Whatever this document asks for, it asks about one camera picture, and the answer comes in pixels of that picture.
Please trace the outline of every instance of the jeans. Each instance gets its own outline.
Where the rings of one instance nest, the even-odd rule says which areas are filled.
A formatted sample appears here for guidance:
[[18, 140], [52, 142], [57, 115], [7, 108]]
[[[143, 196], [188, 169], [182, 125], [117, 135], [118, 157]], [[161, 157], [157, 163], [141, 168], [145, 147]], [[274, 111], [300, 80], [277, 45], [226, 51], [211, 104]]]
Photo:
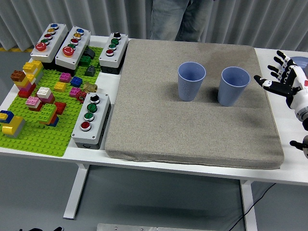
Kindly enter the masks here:
[[151, 39], [200, 42], [211, 0], [154, 0]]

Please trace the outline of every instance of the black cable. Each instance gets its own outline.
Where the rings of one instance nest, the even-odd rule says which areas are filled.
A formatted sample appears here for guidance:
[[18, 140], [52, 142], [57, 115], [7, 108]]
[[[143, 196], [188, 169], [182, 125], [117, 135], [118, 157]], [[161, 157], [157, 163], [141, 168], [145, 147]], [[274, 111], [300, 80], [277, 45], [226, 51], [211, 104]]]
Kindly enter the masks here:
[[276, 183], [273, 183], [268, 189], [266, 189], [266, 191], [263, 193], [263, 195], [256, 202], [254, 202], [254, 204], [250, 207], [250, 209], [244, 215], [242, 215], [242, 217], [240, 219], [238, 219], [238, 221], [232, 226], [231, 229], [229, 229], [229, 231], [233, 230], [233, 228], [237, 225], [237, 223], [239, 223], [240, 220], [243, 219], [250, 212], [250, 210], [256, 205], [256, 203], [258, 203], [259, 200], [261, 200], [264, 197], [264, 195], [268, 192], [268, 190], [270, 190], [271, 187], [273, 187], [275, 184]]

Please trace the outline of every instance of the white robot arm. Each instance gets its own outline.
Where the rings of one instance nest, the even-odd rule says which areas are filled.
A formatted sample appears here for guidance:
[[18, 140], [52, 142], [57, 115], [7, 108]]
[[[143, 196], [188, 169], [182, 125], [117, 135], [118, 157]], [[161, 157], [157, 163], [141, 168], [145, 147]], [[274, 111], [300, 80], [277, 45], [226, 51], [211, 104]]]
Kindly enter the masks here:
[[[283, 52], [277, 51], [279, 57], [274, 60], [279, 63], [279, 67], [268, 66], [272, 71], [271, 75], [279, 82], [254, 76], [256, 82], [265, 90], [286, 97], [286, 103], [290, 109], [295, 111], [295, 116], [302, 122], [305, 130], [308, 131], [308, 79], [303, 69], [296, 65], [293, 60]], [[291, 141], [290, 144], [297, 149], [308, 153], [308, 136], [303, 143]]]

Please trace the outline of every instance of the table frame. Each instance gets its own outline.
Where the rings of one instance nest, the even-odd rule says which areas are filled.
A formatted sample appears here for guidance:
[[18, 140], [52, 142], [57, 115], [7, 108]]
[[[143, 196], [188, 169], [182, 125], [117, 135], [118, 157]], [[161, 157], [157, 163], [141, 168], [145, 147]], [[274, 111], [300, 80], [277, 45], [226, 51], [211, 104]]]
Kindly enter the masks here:
[[[90, 46], [104, 47], [107, 40], [108, 37], [91, 36]], [[273, 59], [273, 57], [276, 55], [276, 50], [258, 48], [256, 48], [255, 50], [259, 60], [262, 76], [270, 80], [275, 80], [275, 78], [270, 75], [270, 70], [267, 69], [267, 65], [270, 64], [277, 66], [277, 63]], [[308, 57], [308, 52], [283, 52], [285, 52], [290, 57]], [[109, 94], [111, 104], [115, 103], [120, 79], [121, 75], [111, 75], [106, 73], [99, 73], [99, 76], [97, 78], [96, 84], [99, 86], [97, 92]], [[13, 86], [6, 99], [0, 106], [0, 109], [7, 110], [17, 93], [18, 88], [16, 86]], [[133, 162], [123, 159], [110, 158], [106, 151], [102, 148], [99, 150], [87, 150], [87, 155], [84, 155], [84, 150], [77, 148], [77, 146], [72, 140], [70, 141], [63, 157], [49, 156], [6, 148], [0, 148], [0, 154], [14, 157], [25, 157], [76, 163], [78, 165], [78, 171], [64, 213], [64, 218], [66, 219], [75, 218], [79, 199], [82, 194], [83, 186], [86, 181], [90, 165], [124, 167], [140, 170], [238, 179], [241, 182], [243, 207], [245, 213], [253, 204], [253, 197], [251, 191], [251, 183], [253, 181], [308, 185], [308, 160], [306, 159], [302, 151], [297, 150], [289, 144], [291, 140], [302, 141], [303, 138], [308, 134], [308, 132], [303, 129], [301, 122], [297, 120], [294, 110], [291, 110], [287, 107], [284, 97], [268, 93], [268, 98], [271, 105], [273, 117], [277, 126], [277, 130], [281, 139], [282, 149], [285, 157], [285, 160], [281, 167], [275, 170], [171, 164], [162, 162]], [[246, 230], [257, 230], [257, 222], [254, 209], [252, 209], [245, 216], [245, 223]]]

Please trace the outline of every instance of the gray curtain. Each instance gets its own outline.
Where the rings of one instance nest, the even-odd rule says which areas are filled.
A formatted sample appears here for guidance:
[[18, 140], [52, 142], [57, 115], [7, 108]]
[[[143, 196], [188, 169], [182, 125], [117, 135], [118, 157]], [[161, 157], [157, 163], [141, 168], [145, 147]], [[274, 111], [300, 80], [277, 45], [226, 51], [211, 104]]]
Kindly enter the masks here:
[[[308, 1], [208, 0], [201, 42], [308, 51]], [[148, 39], [153, 0], [1, 0], [0, 43], [22, 51], [35, 45], [49, 23], [109, 36], [119, 31]]]

